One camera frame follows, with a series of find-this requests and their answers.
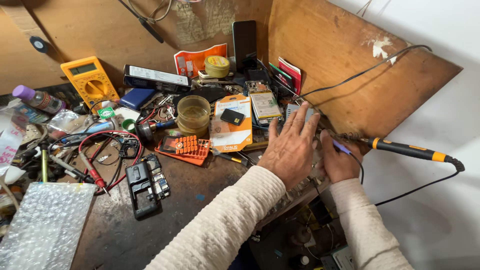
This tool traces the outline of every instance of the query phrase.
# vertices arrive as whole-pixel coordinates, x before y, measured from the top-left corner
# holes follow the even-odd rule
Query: dark wooden table
[[[147,146],[144,155],[154,152]],[[99,157],[112,156],[116,150],[108,147]],[[161,210],[137,221],[133,217],[127,181],[124,179],[108,195],[95,196],[72,262],[72,270],[140,270],[157,255],[225,187],[234,184],[247,168],[209,155],[202,167],[156,153],[162,171],[170,185],[171,195],[160,201]],[[133,160],[125,160],[130,165]],[[83,168],[76,159],[76,167]],[[94,162],[100,175],[109,180],[116,166]],[[196,198],[204,195],[204,200]]]

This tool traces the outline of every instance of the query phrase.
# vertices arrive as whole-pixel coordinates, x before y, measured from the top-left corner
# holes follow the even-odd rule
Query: orange product packaging
[[[227,58],[227,44],[215,45],[202,51],[177,52],[173,58],[177,67],[177,74],[190,78],[198,75],[199,70],[205,69],[205,58],[210,55],[219,55]]]

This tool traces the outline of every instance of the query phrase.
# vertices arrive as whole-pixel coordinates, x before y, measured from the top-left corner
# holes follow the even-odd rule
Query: hand
[[[327,130],[324,129],[320,133],[320,141],[322,142],[324,158],[315,164],[315,168],[319,169],[323,176],[328,176],[333,184],[359,176],[360,166],[358,163],[350,155],[335,150],[332,138]],[[339,143],[345,145],[362,162],[363,156],[360,154],[357,145]]]
[[[286,190],[292,189],[312,170],[312,143],[320,114],[316,113],[305,123],[308,102],[302,103],[298,111],[290,114],[283,125],[282,133],[277,135],[278,120],[274,119],[268,127],[268,147],[258,166],[273,172],[285,184]]]

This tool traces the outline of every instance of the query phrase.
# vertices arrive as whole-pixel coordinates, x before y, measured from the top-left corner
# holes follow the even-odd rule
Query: wooden board
[[[132,0],[137,10],[148,15],[161,0]],[[272,0],[208,0],[200,3],[173,1],[168,16],[154,25],[164,38],[160,44],[117,0],[24,0],[65,61],[97,56],[113,85],[123,85],[125,64],[175,73],[173,55],[179,50],[197,51],[227,43],[233,55],[231,23],[257,21],[260,59],[268,57],[268,21]],[[155,17],[160,17],[165,8]],[[11,93],[18,84],[31,88],[65,81],[55,75],[11,18],[0,10],[0,94]]]
[[[274,0],[269,59],[282,57],[303,70],[302,93],[336,85],[381,61],[376,40],[391,55],[409,43],[325,0]],[[306,97],[337,133],[384,137],[455,77],[461,67],[424,49],[398,57],[339,87]]]

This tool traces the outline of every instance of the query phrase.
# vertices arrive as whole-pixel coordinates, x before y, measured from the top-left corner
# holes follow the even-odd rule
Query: yellow lid container
[[[214,78],[223,78],[228,75],[230,62],[227,58],[218,55],[210,55],[205,58],[205,72]]]

